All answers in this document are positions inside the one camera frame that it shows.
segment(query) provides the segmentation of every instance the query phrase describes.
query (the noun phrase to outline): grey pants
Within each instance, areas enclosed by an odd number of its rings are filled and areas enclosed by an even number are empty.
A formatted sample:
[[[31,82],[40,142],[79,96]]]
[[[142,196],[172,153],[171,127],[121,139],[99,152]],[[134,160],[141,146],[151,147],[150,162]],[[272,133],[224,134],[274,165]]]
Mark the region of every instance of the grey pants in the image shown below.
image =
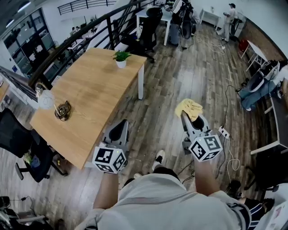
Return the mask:
[[[257,102],[261,97],[269,94],[273,91],[273,89],[276,87],[275,83],[273,81],[265,81],[264,84],[258,89],[257,91],[251,93],[247,91],[247,88],[243,88],[239,91],[239,95],[242,98],[242,106],[245,109],[251,108],[251,106]]]

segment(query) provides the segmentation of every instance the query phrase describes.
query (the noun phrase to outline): railing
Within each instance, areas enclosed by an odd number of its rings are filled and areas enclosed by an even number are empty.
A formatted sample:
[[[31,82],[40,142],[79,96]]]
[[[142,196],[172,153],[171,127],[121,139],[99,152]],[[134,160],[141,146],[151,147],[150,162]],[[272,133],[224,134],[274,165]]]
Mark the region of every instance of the railing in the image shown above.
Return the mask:
[[[70,38],[65,40],[59,47],[57,47],[47,58],[46,60],[37,68],[31,78],[25,78],[19,76],[15,73],[9,75],[9,79],[15,84],[17,88],[22,90],[25,94],[27,94],[31,99],[37,100],[35,97],[35,84],[37,82],[41,82],[46,86],[47,89],[52,88],[53,80],[58,76],[63,74],[65,69],[70,67],[70,63],[75,61],[77,58],[81,56],[80,51],[82,51],[92,39],[99,36],[99,41],[94,47],[99,47],[101,45],[104,49],[112,49],[114,50],[121,42],[121,36],[130,34],[136,29],[136,13],[141,11],[144,6],[153,3],[155,5],[155,0],[148,2],[147,0],[139,0],[133,3],[124,5],[114,11],[109,12],[108,14],[103,15],[102,17],[96,19],[95,21],[90,22],[84,28],[73,34]],[[121,17],[113,20],[111,18],[117,13],[125,12]],[[106,22],[107,25],[102,29],[96,31],[96,33],[91,37],[90,40],[84,41],[82,44],[78,46],[74,52],[69,53],[68,57],[62,58],[62,65],[59,69],[47,79],[44,75],[45,71],[49,69],[49,67],[56,61],[63,57],[65,53],[67,53],[68,47],[71,47],[72,44],[79,38],[82,38],[83,35],[87,34],[91,29],[94,29],[97,25],[102,22]]]
[[[114,5],[116,0],[77,0],[58,7],[60,15],[96,6]]]

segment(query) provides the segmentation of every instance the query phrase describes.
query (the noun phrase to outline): jeans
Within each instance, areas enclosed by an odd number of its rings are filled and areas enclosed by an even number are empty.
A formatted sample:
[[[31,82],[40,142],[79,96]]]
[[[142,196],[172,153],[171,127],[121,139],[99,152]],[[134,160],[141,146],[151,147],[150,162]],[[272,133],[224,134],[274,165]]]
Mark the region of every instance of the jeans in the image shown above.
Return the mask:
[[[239,95],[242,98],[242,106],[245,109],[251,108],[251,106],[261,99],[261,97],[269,94],[276,87],[273,81],[265,81],[265,83],[255,92],[249,92],[246,87],[239,91]]]
[[[168,174],[168,175],[171,175],[171,176],[173,176],[173,177],[175,177],[175,178],[177,178],[179,180],[179,178],[177,177],[177,174],[172,169],[169,169],[169,168],[166,168],[166,167],[163,167],[163,166],[159,166],[159,167],[155,168],[153,173]],[[128,179],[123,187],[128,185],[133,180],[135,180],[135,179],[134,178]]]

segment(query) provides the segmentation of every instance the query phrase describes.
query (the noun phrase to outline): white ball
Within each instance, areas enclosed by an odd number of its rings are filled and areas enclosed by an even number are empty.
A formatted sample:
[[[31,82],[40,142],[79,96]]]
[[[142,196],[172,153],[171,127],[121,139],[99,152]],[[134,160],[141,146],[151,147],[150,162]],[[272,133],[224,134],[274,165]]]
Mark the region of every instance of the white ball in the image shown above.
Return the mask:
[[[39,107],[48,110],[54,105],[54,95],[50,90],[43,90],[42,94],[38,97]]]

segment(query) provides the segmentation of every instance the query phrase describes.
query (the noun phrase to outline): sneaker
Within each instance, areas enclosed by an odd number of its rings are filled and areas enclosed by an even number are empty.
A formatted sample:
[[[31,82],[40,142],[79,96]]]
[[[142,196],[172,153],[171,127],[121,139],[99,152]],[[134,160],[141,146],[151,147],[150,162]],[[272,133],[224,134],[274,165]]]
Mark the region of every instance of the sneaker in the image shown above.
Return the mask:
[[[139,177],[142,177],[142,175],[140,173],[135,173],[134,176],[133,176],[134,179],[137,179]]]
[[[157,154],[156,154],[156,158],[154,161],[154,164],[152,166],[152,170],[154,171],[155,167],[159,164],[163,165],[164,162],[164,158],[165,158],[165,151],[164,150],[160,150]]]

